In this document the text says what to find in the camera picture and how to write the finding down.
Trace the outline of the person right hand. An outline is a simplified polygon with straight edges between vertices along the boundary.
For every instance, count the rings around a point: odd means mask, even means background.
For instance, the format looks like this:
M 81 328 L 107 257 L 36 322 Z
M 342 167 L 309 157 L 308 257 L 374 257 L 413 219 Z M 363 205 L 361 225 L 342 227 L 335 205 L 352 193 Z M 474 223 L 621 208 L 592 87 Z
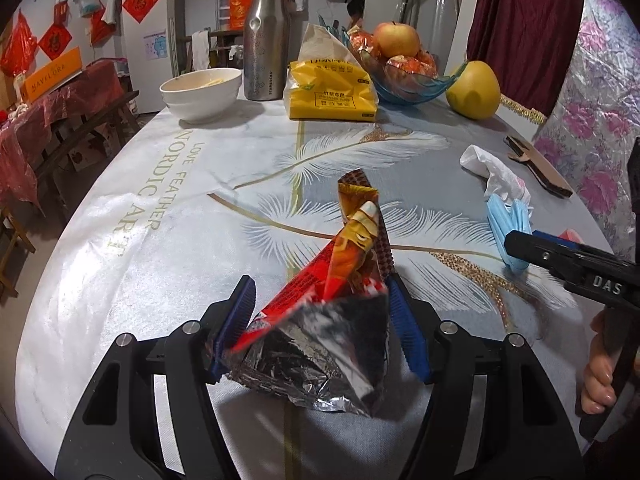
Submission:
M 589 349 L 589 360 L 584 369 L 584 384 L 580 403 L 587 415 L 602 414 L 617 400 L 613 388 L 614 365 L 604 346 L 605 314 L 598 313 L 591 321 L 594 336 Z

